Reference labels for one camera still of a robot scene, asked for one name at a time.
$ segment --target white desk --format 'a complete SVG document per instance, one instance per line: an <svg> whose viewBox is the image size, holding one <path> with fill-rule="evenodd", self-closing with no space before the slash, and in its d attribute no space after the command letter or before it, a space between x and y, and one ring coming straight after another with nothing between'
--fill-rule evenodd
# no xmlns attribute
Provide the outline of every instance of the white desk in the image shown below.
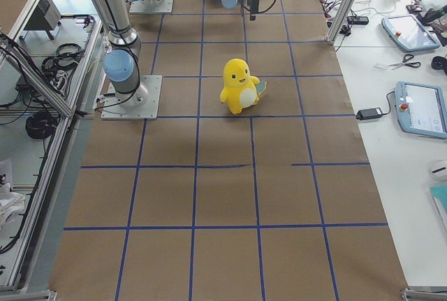
<svg viewBox="0 0 447 301"><path fill-rule="evenodd" d="M406 13L409 1L400 1L388 15ZM371 6L389 11L393 0L374 0ZM354 110L381 107L386 112L386 94L399 80L440 86L447 98L447 76L430 67L432 57L446 55L446 48L415 52L415 59L422 63L417 69L383 71L373 67L376 62L400 62L404 55L385 34L381 18L376 14L370 16L366 27L353 26L352 35L337 52ZM336 48L341 39L337 38ZM395 109L358 125L408 285L447 286L447 232L429 195L429 188L439 183L427 172L430 161L447 159L447 142L402 132Z"/></svg>

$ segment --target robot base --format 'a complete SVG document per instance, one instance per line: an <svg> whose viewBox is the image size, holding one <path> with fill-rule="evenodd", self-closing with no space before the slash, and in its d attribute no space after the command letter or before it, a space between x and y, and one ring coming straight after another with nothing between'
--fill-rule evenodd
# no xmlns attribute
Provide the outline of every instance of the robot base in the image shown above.
<svg viewBox="0 0 447 301"><path fill-rule="evenodd" d="M165 0L160 6L147 7L141 1L132 3L130 13L135 15L155 15L157 13L171 13L174 0Z"/></svg>
<svg viewBox="0 0 447 301"><path fill-rule="evenodd" d="M104 108L102 119L156 119L159 111L159 100L161 91L161 75L141 75L141 84L148 90L147 100L139 106L123 108L121 105ZM110 84L108 93L114 93L115 88ZM115 97L105 100L104 106L117 102Z"/></svg>

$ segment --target teal cloth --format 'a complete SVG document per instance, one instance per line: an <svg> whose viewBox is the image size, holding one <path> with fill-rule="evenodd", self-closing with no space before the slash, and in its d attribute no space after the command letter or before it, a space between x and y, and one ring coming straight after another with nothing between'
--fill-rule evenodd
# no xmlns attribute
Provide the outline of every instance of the teal cloth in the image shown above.
<svg viewBox="0 0 447 301"><path fill-rule="evenodd" d="M430 188L430 193L441 202L444 211L447 213L447 185L433 186Z"/></svg>

